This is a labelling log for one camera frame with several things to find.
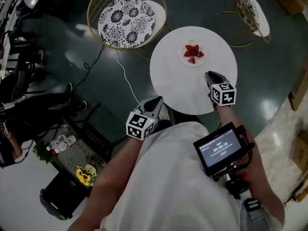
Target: white shirt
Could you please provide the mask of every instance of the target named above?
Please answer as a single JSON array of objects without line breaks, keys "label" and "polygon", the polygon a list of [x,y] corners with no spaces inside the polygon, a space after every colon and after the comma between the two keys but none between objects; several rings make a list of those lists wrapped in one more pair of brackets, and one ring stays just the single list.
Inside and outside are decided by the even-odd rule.
[{"label": "white shirt", "polygon": [[208,135],[197,122],[149,136],[104,231],[238,231],[242,200],[206,176],[193,143]]}]

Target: dark gray floor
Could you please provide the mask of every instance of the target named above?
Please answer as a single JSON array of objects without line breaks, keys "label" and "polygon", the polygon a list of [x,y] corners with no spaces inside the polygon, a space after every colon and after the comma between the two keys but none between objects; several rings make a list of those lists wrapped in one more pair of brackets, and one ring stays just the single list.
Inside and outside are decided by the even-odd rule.
[{"label": "dark gray floor", "polygon": [[[90,0],[76,0],[69,22],[45,16],[25,21],[26,30],[38,33],[39,43],[46,51],[47,67],[59,82],[77,84],[86,74],[84,62],[91,64],[101,45],[87,28],[86,13]],[[233,48],[238,64],[237,104],[239,118],[254,136],[266,126],[287,97],[308,52],[308,24],[303,15],[290,17],[277,0],[257,0],[270,25],[271,43],[261,39],[246,48]],[[243,44],[250,36],[231,37],[242,30],[238,17],[218,12],[234,10],[233,0],[166,0],[167,23],[173,28],[202,26],[221,35],[228,43]],[[151,56],[155,42],[143,51]],[[132,51],[120,51],[120,62],[135,94],[142,100],[155,95],[149,73],[149,62]],[[114,50],[106,48],[87,80],[76,95],[90,107],[101,103],[91,123],[107,139],[114,141],[125,135],[129,112],[137,105],[116,62]],[[200,116],[203,124],[213,131],[218,115]]]}]

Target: small screen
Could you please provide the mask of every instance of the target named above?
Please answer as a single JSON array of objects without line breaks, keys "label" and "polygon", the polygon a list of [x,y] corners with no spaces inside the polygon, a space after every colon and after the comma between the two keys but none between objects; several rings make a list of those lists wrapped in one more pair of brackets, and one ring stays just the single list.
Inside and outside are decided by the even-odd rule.
[{"label": "small screen", "polygon": [[208,167],[227,158],[240,148],[241,145],[232,129],[199,147]]}]

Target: bottle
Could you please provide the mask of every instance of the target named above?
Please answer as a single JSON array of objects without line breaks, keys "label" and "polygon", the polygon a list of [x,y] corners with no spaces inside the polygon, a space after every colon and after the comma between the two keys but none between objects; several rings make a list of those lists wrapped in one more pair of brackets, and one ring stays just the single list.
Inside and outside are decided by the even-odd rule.
[{"label": "bottle", "polygon": [[46,147],[47,151],[50,151],[51,149],[55,149],[59,146],[60,143],[66,140],[66,136],[60,135],[58,138],[50,142],[50,145]]},{"label": "bottle", "polygon": [[65,151],[68,147],[70,147],[75,142],[76,142],[76,137],[74,135],[71,135],[68,138],[66,138],[66,140],[61,142],[56,148],[54,148],[54,151],[56,153]]}]

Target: glossy floor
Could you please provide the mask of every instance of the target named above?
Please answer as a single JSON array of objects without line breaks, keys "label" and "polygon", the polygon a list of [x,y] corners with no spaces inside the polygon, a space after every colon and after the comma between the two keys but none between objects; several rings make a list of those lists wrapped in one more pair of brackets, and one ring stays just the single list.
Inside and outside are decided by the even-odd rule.
[{"label": "glossy floor", "polygon": [[[47,67],[58,82],[77,84],[87,73],[84,62],[91,65],[102,45],[91,35],[86,21],[90,0],[76,0],[71,6],[68,22],[44,16],[25,20],[24,29],[35,31],[46,52]],[[290,17],[277,0],[257,0],[267,16],[271,29],[271,43],[251,38],[243,31],[243,24],[235,15],[214,17],[218,12],[234,10],[233,0],[165,0],[167,23],[173,28],[202,26],[213,30],[228,43],[241,45],[253,40],[245,48],[232,48],[238,66],[237,104],[234,109],[254,136],[267,125],[285,100],[303,67],[308,49],[308,28],[303,15]],[[151,57],[155,44],[168,33],[164,28],[159,37],[141,48]],[[126,67],[136,96],[142,100],[156,95],[150,79],[149,62],[132,51],[120,51],[120,62]],[[116,62],[114,50],[106,48],[88,78],[76,90],[76,96],[86,99],[90,108],[101,107],[91,123],[110,141],[125,135],[125,122],[129,112],[136,107],[134,97],[123,77],[123,69]],[[200,116],[209,131],[218,123],[218,116],[209,113]]]},{"label": "glossy floor", "polygon": [[[286,201],[298,186],[301,170],[292,161],[295,139],[308,129],[308,92],[294,112],[288,100],[256,137],[269,183],[281,201]],[[285,208],[284,231],[301,231],[308,225],[308,197],[301,203],[291,200]]]}]

